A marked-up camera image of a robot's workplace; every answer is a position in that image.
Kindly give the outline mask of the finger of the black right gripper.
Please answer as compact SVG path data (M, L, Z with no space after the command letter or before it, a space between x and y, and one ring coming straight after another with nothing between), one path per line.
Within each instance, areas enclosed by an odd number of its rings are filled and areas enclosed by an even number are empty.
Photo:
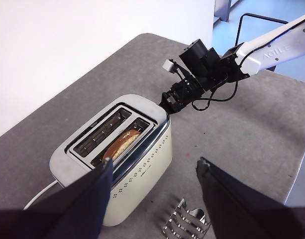
M168 98L172 96L171 91L163 92L161 95L161 101L159 103L159 106L163 109L172 109L172 103L168 101Z
M168 114L176 114L178 112L180 112L183 108L186 107L186 104L184 103L180 103L179 101L171 101L168 100Z

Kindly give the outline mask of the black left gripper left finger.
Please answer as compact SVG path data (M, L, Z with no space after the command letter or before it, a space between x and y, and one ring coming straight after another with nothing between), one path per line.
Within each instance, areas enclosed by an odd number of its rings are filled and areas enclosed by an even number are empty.
M112 160L25 210L0 210L0 239L96 239L112 185Z

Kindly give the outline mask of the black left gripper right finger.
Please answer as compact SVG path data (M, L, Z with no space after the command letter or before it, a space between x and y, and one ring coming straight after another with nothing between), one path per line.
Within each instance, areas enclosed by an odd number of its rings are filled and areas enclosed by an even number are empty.
M287 207L204 157L196 172L218 239L305 239L305 207Z

